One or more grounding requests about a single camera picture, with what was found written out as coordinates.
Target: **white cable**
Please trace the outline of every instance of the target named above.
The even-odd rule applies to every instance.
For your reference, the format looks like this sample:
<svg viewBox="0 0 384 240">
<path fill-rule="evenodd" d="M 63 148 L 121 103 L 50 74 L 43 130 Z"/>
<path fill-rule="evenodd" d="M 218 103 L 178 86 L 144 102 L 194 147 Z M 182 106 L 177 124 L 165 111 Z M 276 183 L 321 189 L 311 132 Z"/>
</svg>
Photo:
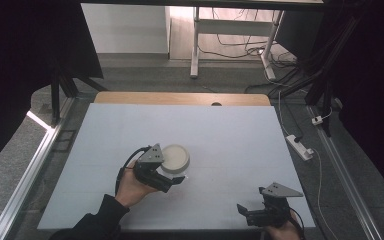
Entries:
<svg viewBox="0 0 384 240">
<path fill-rule="evenodd" d="M 320 208 L 320 191 L 321 191 L 321 189 L 322 189 L 322 159 L 320 158 L 320 154 L 319 154 L 319 152 L 318 152 L 316 149 L 314 149 L 314 148 L 312 148 L 312 149 L 313 149 L 313 151 L 315 151 L 315 152 L 317 153 L 317 156 L 319 157 L 319 163 L 320 163 L 320 164 L 319 164 L 319 165 L 320 165 L 320 182 L 319 182 L 319 192 L 318 192 L 318 194 L 317 194 L 317 205 L 318 205 L 318 207 L 319 207 L 320 215 L 322 216 L 323 221 L 324 221 L 326 227 L 327 227 L 327 228 L 329 229 L 329 231 L 332 233 L 333 237 L 335 237 L 335 239 L 338 240 L 338 238 L 336 237 L 335 233 L 334 233 L 334 232 L 332 231 L 332 229 L 329 227 L 329 224 L 327 224 L 326 219 L 325 219 L 324 216 L 323 216 L 322 209 Z"/>
<path fill-rule="evenodd" d="M 330 107 L 330 113 L 327 116 L 322 117 L 322 119 L 328 118 L 332 114 L 332 107 Z"/>
<path fill-rule="evenodd" d="M 279 91 L 279 116 L 280 116 L 280 124 L 282 125 L 282 128 L 285 131 L 285 133 L 288 134 L 288 136 L 289 136 L 290 134 L 288 133 L 288 131 L 286 131 L 286 128 L 283 125 L 282 110 L 280 109 L 280 92 L 282 92 L 282 91 Z"/>
</svg>

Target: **hand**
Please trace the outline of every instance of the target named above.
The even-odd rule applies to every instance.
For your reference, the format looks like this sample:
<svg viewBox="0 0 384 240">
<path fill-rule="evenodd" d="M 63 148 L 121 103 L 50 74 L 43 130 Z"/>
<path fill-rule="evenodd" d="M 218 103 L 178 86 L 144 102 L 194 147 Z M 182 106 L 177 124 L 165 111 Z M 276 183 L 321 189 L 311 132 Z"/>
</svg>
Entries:
<svg viewBox="0 0 384 240">
<path fill-rule="evenodd" d="M 135 162 L 130 163 L 128 168 L 124 169 L 123 177 L 115 196 L 115 199 L 125 207 L 131 207 L 140 202 L 149 193 L 158 191 L 136 179 L 132 169 Z"/>
<path fill-rule="evenodd" d="M 291 211 L 292 218 L 296 221 L 295 213 Z M 299 240 L 298 230 L 291 222 L 286 222 L 280 228 L 268 226 L 265 230 L 270 234 L 273 240 Z"/>
</svg>

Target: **black curtain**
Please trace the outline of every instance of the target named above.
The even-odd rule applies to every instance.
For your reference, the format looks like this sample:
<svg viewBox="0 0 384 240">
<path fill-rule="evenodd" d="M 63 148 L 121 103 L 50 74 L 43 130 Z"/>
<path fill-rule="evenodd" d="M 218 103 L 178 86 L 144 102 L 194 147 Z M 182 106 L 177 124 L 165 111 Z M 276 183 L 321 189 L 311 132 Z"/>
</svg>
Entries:
<svg viewBox="0 0 384 240">
<path fill-rule="evenodd" d="M 0 151 L 56 69 L 103 77 L 80 3 L 0 1 Z"/>
<path fill-rule="evenodd" d="M 373 1 L 335 72 L 340 119 L 384 177 L 384 1 Z"/>
</svg>

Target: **white board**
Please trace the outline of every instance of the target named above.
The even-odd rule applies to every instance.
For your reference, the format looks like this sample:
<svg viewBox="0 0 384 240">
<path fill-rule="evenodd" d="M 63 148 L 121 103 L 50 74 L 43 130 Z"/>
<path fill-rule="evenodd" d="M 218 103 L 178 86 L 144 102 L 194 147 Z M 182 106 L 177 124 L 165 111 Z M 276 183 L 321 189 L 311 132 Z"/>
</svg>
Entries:
<svg viewBox="0 0 384 240">
<path fill-rule="evenodd" d="M 262 209 L 258 187 L 302 192 L 273 107 L 91 104 L 38 228 L 72 228 L 95 214 L 127 158 L 156 143 L 189 151 L 187 178 L 133 206 L 122 229 L 249 229 L 236 204 Z M 315 226 L 305 197 L 288 201 Z"/>
</svg>

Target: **wooden edge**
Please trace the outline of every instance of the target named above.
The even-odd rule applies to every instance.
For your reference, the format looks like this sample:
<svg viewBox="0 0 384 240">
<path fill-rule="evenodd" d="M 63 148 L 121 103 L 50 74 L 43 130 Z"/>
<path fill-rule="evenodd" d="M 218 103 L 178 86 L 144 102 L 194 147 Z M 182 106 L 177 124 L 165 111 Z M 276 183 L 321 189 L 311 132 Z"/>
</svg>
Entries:
<svg viewBox="0 0 384 240">
<path fill-rule="evenodd" d="M 172 93 L 172 92 L 99 92 L 94 103 L 149 105 L 270 106 L 263 94 Z"/>
</svg>

